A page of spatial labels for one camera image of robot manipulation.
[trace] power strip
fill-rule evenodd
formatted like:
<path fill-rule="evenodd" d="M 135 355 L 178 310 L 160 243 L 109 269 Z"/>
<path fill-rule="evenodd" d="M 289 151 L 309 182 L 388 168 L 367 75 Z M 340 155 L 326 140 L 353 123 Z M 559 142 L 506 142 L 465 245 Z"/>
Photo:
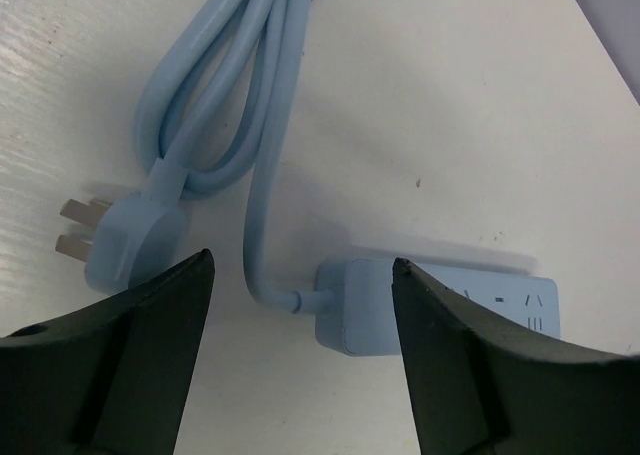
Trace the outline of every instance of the power strip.
<path fill-rule="evenodd" d="M 321 265 L 317 290 L 332 290 L 335 308 L 316 317 L 316 339 L 351 356 L 399 355 L 391 296 L 393 260 L 341 260 Z M 424 271 L 470 300 L 524 327 L 560 338 L 553 280 L 421 264 Z"/>

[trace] white tabletop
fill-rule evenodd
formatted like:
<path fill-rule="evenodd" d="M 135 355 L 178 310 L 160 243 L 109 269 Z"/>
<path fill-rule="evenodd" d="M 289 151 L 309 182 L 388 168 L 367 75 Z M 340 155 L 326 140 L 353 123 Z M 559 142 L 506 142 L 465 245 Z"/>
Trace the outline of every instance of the white tabletop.
<path fill-rule="evenodd" d="M 53 251 L 58 210 L 141 186 L 136 101 L 203 2 L 0 0 L 2 334 L 101 298 Z M 639 154 L 640 108 L 574 0 L 315 0 L 270 275 L 310 286 L 371 250 L 525 269 L 558 283 L 563 338 L 640 350 Z M 247 189 L 191 207 L 183 255 L 210 248 L 217 274 L 176 453 L 417 454 L 399 357 L 333 353 L 250 299 Z"/>

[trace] blue power strip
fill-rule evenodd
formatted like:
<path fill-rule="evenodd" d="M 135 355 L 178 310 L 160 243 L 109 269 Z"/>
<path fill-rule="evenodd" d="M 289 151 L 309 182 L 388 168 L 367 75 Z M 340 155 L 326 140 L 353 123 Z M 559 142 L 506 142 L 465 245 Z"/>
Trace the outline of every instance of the blue power strip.
<path fill-rule="evenodd" d="M 393 260 L 324 263 L 316 289 L 331 289 L 333 312 L 316 317 L 316 338 L 352 356 L 400 354 L 393 299 Z M 421 264 L 441 283 L 509 320 L 560 338 L 558 289 L 553 280 L 484 270 Z"/>

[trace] plug prong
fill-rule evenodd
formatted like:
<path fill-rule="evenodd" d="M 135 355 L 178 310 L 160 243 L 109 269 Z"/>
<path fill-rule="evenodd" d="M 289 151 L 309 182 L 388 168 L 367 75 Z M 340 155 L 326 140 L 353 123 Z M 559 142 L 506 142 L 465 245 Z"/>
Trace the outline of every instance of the plug prong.
<path fill-rule="evenodd" d="M 89 205 L 85 205 L 71 199 L 64 204 L 64 207 L 60 210 L 60 215 L 87 227 L 96 228 L 108 209 L 108 206 L 97 201 L 92 200 Z"/>
<path fill-rule="evenodd" d="M 56 252 L 62 253 L 81 262 L 89 258 L 91 244 L 73 235 L 60 235 L 56 242 Z"/>

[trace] blue cable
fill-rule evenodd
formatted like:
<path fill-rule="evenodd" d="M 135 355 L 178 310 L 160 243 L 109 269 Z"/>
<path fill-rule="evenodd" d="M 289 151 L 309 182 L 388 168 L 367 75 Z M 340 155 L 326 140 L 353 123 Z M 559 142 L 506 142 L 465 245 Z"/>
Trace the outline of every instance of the blue cable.
<path fill-rule="evenodd" d="M 274 290 L 266 282 L 264 268 L 269 198 L 293 104 L 310 5 L 311 0 L 208 0 L 154 71 L 134 121 L 136 153 L 150 172 L 143 195 L 150 198 L 162 198 L 172 190 L 182 190 L 183 198 L 212 196 L 254 167 L 244 229 L 245 279 L 257 301 L 293 313 L 320 313 L 333 301 L 331 292 Z M 186 112 L 203 72 L 230 39 L 220 66 Z M 254 51 L 236 136 L 216 164 L 196 170 L 191 158 L 207 124 Z"/>

